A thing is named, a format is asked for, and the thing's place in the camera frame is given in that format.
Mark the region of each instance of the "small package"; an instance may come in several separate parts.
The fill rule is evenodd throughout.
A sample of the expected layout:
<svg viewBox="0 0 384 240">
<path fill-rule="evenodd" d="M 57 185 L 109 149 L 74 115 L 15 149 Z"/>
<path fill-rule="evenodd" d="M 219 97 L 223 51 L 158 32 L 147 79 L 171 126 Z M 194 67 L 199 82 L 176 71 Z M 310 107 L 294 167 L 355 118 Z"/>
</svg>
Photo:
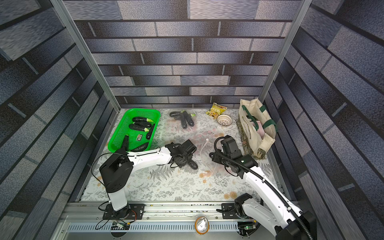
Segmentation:
<svg viewBox="0 0 384 240">
<path fill-rule="evenodd" d="M 219 115 L 223 114 L 223 112 L 225 112 L 226 109 L 227 107 L 221 106 L 217 103 L 213 103 L 211 110 L 206 112 L 206 114 L 216 119 Z"/>
</svg>

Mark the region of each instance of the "metal vent grille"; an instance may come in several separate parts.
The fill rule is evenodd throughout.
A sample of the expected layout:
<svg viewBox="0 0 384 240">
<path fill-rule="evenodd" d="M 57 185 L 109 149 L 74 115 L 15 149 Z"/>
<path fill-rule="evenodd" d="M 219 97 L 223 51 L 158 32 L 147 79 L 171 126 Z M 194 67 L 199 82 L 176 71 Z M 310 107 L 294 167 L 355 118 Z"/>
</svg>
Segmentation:
<svg viewBox="0 0 384 240">
<path fill-rule="evenodd" d="M 113 228 L 107 223 L 95 230 L 96 223 L 71 223 L 67 232 L 195 232 L 195 222 L 135 222 L 129 230 Z M 211 232 L 232 232 L 237 230 L 237 222 L 210 222 Z"/>
</svg>

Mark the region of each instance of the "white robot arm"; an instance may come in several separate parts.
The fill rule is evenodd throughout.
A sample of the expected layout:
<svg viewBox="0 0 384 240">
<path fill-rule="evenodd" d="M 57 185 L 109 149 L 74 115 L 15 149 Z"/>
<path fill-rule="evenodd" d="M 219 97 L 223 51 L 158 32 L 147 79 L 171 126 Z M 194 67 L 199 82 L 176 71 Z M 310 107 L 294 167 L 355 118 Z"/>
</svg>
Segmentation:
<svg viewBox="0 0 384 240">
<path fill-rule="evenodd" d="M 101 177 L 116 219 L 121 219 L 129 213 L 129 209 L 125 208 L 128 203 L 124 186 L 131 173 L 145 167 L 168 163 L 183 167 L 196 151 L 195 145 L 190 140 L 186 140 L 183 144 L 170 143 L 145 152 L 126 152 L 127 143 L 128 136 L 124 139 L 123 147 L 100 166 Z"/>
<path fill-rule="evenodd" d="M 216 148 L 221 141 L 223 152 Z M 235 210 L 239 216 L 248 216 L 270 231 L 276 239 L 316 239 L 316 219 L 309 212 L 290 202 L 268 180 L 257 162 L 248 154 L 242 155 L 236 141 L 230 137 L 220 137 L 215 141 L 215 152 L 210 157 L 216 163 L 231 167 L 232 171 L 252 186 L 269 209 L 260 205 L 249 194 L 235 199 Z M 176 163 L 179 167 L 186 165 L 192 158 L 196 147 L 190 140 L 183 144 L 170 143 L 164 147 L 145 152 L 126 152 L 125 148 L 116 151 L 101 167 L 106 191 L 113 207 L 112 215 L 123 219 L 129 212 L 124 186 L 131 173 L 145 167 Z"/>
</svg>

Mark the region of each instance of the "aluminum frame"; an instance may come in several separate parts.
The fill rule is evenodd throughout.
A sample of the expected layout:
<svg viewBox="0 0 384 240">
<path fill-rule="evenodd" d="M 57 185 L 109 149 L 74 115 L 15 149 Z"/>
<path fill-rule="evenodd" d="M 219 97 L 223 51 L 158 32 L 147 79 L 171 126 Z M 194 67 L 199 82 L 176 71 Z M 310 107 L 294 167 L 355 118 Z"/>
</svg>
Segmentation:
<svg viewBox="0 0 384 240">
<path fill-rule="evenodd" d="M 67 203 L 64 208 L 52 240 L 63 240 L 67 235 L 71 223 L 98 223 L 103 213 L 98 206 L 103 201 L 83 201 Z M 222 203 L 229 202 L 155 202 L 155 201 L 132 201 L 132 204 L 145 204 L 142 220 L 138 223 L 153 223 L 158 225 L 171 224 L 174 222 L 194 222 L 200 216 L 205 216 L 208 221 L 215 224 L 227 224 L 230 222 L 246 222 L 250 219 L 223 219 L 222 214 L 216 209 L 221 208 Z"/>
<path fill-rule="evenodd" d="M 293 18 L 291 28 L 288 31 L 287 36 L 284 39 L 284 43 L 277 55 L 276 61 L 272 66 L 271 72 L 268 75 L 268 78 L 258 96 L 260 102 L 264 102 L 266 95 L 268 94 L 269 88 L 271 87 L 273 81 L 277 77 L 278 70 L 280 68 L 281 63 L 283 62 L 283 59 L 285 55 L 288 52 L 289 47 L 291 46 L 291 43 L 293 41 L 293 38 L 295 37 L 297 30 L 300 27 L 301 22 L 304 19 L 305 14 L 308 11 L 308 8 L 310 7 L 312 3 L 312 0 L 302 0 L 299 6 L 299 9 Z"/>
<path fill-rule="evenodd" d="M 266 155 L 267 155 L 269 163 L 271 164 L 273 176 L 275 177 L 276 183 L 278 183 L 277 188 L 279 189 L 279 191 L 281 191 L 285 195 L 286 198 L 288 198 L 288 200 L 292 201 L 292 197 L 290 196 L 290 194 L 288 192 L 288 188 L 287 188 L 285 181 L 283 179 L 283 175 L 280 172 L 280 168 L 277 165 L 277 161 L 276 161 L 274 153 L 272 152 L 272 149 L 269 149 L 269 151 L 266 153 Z"/>
<path fill-rule="evenodd" d="M 83 36 L 81 35 L 79 29 L 74 23 L 67 7 L 65 7 L 63 0 L 51 0 L 51 3 L 54 9 L 56 10 L 57 14 L 63 21 L 65 27 L 67 28 L 74 42 L 76 43 L 77 47 L 79 48 L 84 59 L 87 61 L 97 81 L 99 82 L 102 89 L 104 90 L 105 95 L 107 96 L 109 101 L 112 103 L 113 108 L 117 112 L 119 112 L 121 107 L 116 97 L 113 95 L 107 81 L 105 80 L 103 73 L 101 72 L 99 66 L 97 65 L 96 60 L 93 58 L 93 55 L 91 54 L 91 51 L 89 50 L 87 44 L 85 43 Z"/>
</svg>

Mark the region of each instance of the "metal rail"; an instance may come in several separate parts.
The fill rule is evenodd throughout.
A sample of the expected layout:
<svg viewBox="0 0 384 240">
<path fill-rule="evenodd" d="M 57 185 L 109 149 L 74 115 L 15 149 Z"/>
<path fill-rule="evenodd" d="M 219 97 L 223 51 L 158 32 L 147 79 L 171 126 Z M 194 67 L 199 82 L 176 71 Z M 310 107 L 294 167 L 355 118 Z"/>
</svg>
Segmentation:
<svg viewBox="0 0 384 240">
<path fill-rule="evenodd" d="M 116 100 L 116 97 L 113 95 L 111 88 L 109 87 L 107 81 L 105 80 L 105 77 L 103 73 L 101 72 L 99 66 L 97 65 L 95 59 L 93 58 L 91 51 L 89 50 L 87 44 L 85 43 L 83 36 L 81 35 L 79 29 L 77 28 L 76 24 L 74 23 L 70 13 L 68 12 L 68 9 L 65 7 L 63 0 L 51 0 L 51 3 L 53 7 L 55 8 L 57 14 L 63 21 L 65 27 L 67 28 L 68 32 L 71 34 L 71 37 L 73 38 L 74 42 L 76 43 L 77 47 L 79 48 L 81 54 L 83 55 L 84 59 L 87 61 L 89 67 L 91 68 L 93 74 L 95 75 L 97 81 L 101 85 L 102 89 L 105 92 L 105 95 L 110 100 L 113 108 L 116 110 L 116 112 L 119 112 L 121 107 Z"/>
<path fill-rule="evenodd" d="M 282 45 L 282 47 L 281 47 L 281 49 L 277 55 L 275 63 L 272 66 L 271 72 L 269 73 L 268 78 L 267 78 L 267 80 L 266 80 L 266 82 L 265 82 L 265 84 L 261 90 L 261 93 L 259 94 L 258 98 L 259 98 L 260 102 L 263 102 L 265 100 L 265 97 L 269 91 L 269 88 L 271 87 L 273 81 L 276 79 L 279 67 L 280 67 L 281 63 L 283 62 L 283 59 L 284 59 L 285 55 L 287 54 L 289 47 L 291 46 L 293 38 L 295 37 L 297 30 L 299 29 L 300 24 L 303 21 L 303 18 L 305 16 L 305 14 L 307 13 L 308 8 L 311 5 L 311 2 L 312 2 L 312 0 L 302 0 L 301 1 L 299 9 L 298 9 L 295 17 L 293 18 L 291 28 L 289 29 L 289 32 L 284 39 L 284 43 L 283 43 L 283 45 Z"/>
</svg>

